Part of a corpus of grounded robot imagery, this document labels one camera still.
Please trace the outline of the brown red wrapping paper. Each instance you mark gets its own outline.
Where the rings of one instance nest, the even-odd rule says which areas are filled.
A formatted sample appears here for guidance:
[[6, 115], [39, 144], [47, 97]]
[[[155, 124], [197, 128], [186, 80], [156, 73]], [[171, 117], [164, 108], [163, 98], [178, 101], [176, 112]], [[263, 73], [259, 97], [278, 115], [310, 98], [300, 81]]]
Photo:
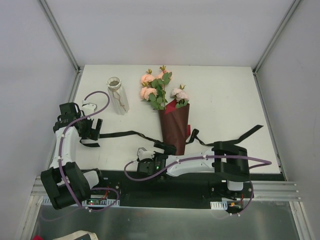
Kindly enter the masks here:
[[174, 99], [166, 105], [166, 109], [159, 110], [159, 119], [162, 139], [166, 145], [176, 147], [175, 155], [185, 154], [186, 141], [191, 134], [189, 126], [190, 104], [176, 108], [177, 101]]

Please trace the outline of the black ribbon with gold print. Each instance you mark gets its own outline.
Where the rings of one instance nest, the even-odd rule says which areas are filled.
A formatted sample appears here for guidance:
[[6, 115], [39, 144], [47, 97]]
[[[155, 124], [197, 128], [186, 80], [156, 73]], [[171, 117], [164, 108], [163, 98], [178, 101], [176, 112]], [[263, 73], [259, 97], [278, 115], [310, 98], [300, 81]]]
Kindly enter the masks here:
[[[257, 132], [258, 130], [260, 130], [263, 127], [263, 125], [259, 125], [257, 124], [256, 126], [254, 126], [253, 128], [251, 128], [250, 130], [248, 130], [247, 132], [245, 132], [244, 134], [242, 134], [238, 139], [233, 139], [233, 140], [228, 140], [228, 141], [223, 141], [226, 144], [230, 144], [230, 145], [237, 145], [239, 143], [241, 143], [243, 140], [247, 139], [248, 137], [250, 137], [251, 135], [253, 135], [255, 132]], [[213, 147], [215, 142], [213, 143], [204, 143], [202, 140], [200, 140], [198, 138], [198, 134], [199, 134], [199, 130], [194, 128], [193, 131], [191, 132], [191, 127], [190, 125], [188, 125], [187, 127], [187, 138], [189, 137], [189, 141], [186, 141], [185, 144], [191, 144], [193, 143], [195, 140], [198, 140], [198, 142], [203, 145], [203, 146], [207, 146], [207, 147]], [[159, 140], [153, 139], [151, 137], [145, 136], [144, 134], [137, 132], [137, 131], [133, 131], [133, 130], [129, 130], [129, 131], [122, 131], [122, 132], [114, 132], [114, 133], [103, 133], [99, 135], [99, 139], [108, 139], [108, 138], [120, 138], [120, 137], [126, 137], [126, 136], [132, 136], [132, 135], [137, 135], [145, 140], [151, 141], [153, 143], [157, 143], [160, 144], [161, 142]], [[79, 141], [82, 145], [86, 146], [86, 147], [90, 147], [90, 148], [99, 148], [100, 145], [98, 142], [94, 142], [94, 143], [84, 143], [83, 142], [83, 138]]]

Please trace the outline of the pink artificial flower bunch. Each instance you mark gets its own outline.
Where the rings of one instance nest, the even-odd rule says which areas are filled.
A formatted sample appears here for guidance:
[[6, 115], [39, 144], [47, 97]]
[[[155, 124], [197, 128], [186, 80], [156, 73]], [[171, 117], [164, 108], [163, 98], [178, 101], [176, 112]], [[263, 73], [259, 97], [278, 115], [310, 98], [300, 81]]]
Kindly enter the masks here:
[[153, 110], [166, 111], [168, 108], [179, 109], [189, 104], [189, 96], [185, 92], [185, 85], [180, 84], [170, 93], [169, 102], [166, 98], [166, 87], [173, 79], [173, 73], [165, 65], [159, 67], [160, 73], [155, 76], [149, 68], [140, 79], [141, 90], [140, 98], [150, 104]]

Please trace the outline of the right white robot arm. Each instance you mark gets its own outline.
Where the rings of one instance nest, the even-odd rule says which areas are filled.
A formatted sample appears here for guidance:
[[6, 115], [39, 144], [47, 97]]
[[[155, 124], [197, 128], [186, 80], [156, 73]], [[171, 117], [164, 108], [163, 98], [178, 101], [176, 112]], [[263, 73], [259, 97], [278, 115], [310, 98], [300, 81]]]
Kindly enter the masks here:
[[243, 184], [250, 180], [247, 149], [222, 141], [215, 142], [205, 152], [190, 155], [169, 155], [137, 150], [137, 172], [152, 176], [158, 172], [177, 178], [185, 174], [215, 174], [226, 180], [225, 192], [237, 197], [243, 191]]

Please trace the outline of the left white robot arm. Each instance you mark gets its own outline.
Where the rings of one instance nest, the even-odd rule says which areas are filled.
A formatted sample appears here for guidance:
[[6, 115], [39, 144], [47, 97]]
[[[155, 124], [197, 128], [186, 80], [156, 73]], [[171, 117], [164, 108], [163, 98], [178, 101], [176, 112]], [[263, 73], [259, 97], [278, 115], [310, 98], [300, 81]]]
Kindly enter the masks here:
[[100, 137], [102, 119], [92, 128], [93, 119], [74, 102], [59, 106], [60, 115], [53, 126], [56, 136], [55, 152], [48, 170], [40, 174], [41, 182], [56, 210], [77, 204], [91, 197], [91, 191], [102, 194], [106, 183], [97, 168], [85, 172], [76, 164], [76, 146], [81, 140], [97, 141]]

